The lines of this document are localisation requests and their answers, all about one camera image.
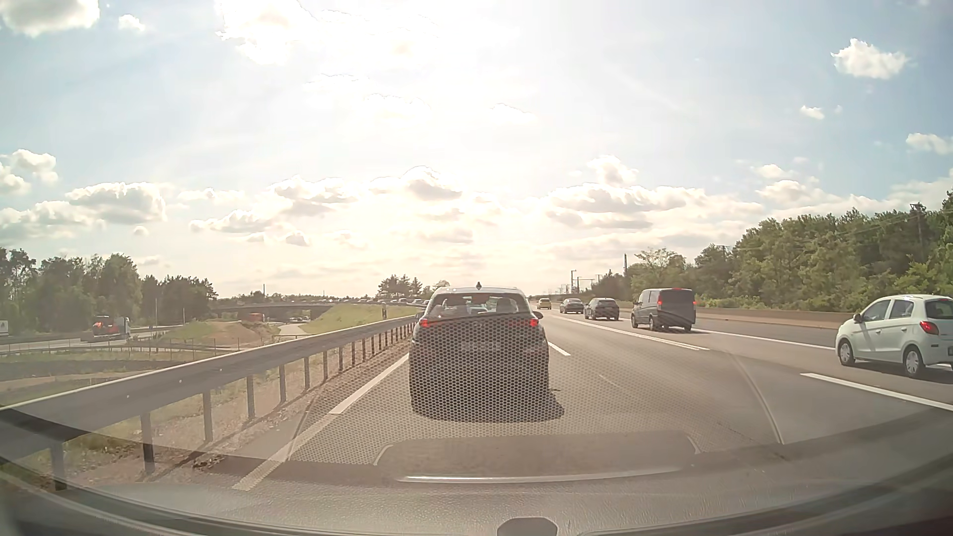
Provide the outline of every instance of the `grass embankment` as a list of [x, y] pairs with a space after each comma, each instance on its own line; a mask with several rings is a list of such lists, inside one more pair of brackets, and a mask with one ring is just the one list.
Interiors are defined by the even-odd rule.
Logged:
[[263, 322], [202, 320], [192, 321], [165, 333], [160, 340], [217, 346], [257, 346], [271, 342], [278, 328]]
[[[399, 317], [410, 317], [417, 314], [420, 309], [406, 305], [393, 305], [387, 307], [387, 318], [396, 319]], [[319, 333], [328, 333], [348, 327], [369, 324], [380, 321], [380, 305], [363, 305], [360, 303], [339, 303], [328, 309], [316, 320], [306, 324], [301, 324], [301, 329], [306, 333], [316, 335]]]

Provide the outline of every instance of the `utility pole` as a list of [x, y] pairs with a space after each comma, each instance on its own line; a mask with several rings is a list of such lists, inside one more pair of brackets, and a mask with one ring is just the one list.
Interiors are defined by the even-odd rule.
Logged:
[[917, 215], [917, 236], [920, 238], [921, 259], [926, 258], [925, 251], [923, 250], [923, 212], [925, 210], [926, 207], [924, 207], [919, 201], [916, 203], [910, 203], [910, 211]]

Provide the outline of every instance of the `windshield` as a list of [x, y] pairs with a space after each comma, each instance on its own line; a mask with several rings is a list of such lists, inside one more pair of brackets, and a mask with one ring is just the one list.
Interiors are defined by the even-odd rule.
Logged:
[[953, 461], [951, 29], [953, 0], [0, 0], [0, 481], [355, 536], [728, 534], [920, 489]]

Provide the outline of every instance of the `guardrail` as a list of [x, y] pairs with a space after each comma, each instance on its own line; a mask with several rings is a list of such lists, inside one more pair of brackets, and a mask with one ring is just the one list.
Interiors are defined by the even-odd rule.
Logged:
[[345, 370], [345, 350], [351, 346], [351, 366], [373, 357], [398, 340], [410, 337], [419, 315], [382, 320], [357, 327], [276, 342], [201, 361], [179, 364], [119, 380], [0, 408], [0, 464], [48, 449], [53, 486], [66, 489], [63, 443], [115, 423], [138, 417], [147, 474], [155, 470], [151, 413], [188, 397], [202, 395], [205, 440], [213, 440], [212, 391], [245, 379], [248, 419], [253, 420], [253, 375], [278, 369], [280, 403], [287, 401], [285, 365], [304, 360], [304, 388], [311, 388], [310, 358], [322, 357], [321, 383], [334, 376], [328, 350], [338, 349], [337, 374]]

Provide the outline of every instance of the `dark van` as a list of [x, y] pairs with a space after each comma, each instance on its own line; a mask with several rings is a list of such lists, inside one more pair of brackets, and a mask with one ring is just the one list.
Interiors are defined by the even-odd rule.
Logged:
[[695, 323], [695, 291], [690, 288], [649, 288], [632, 305], [632, 327], [648, 324], [649, 329], [678, 326], [692, 331]]

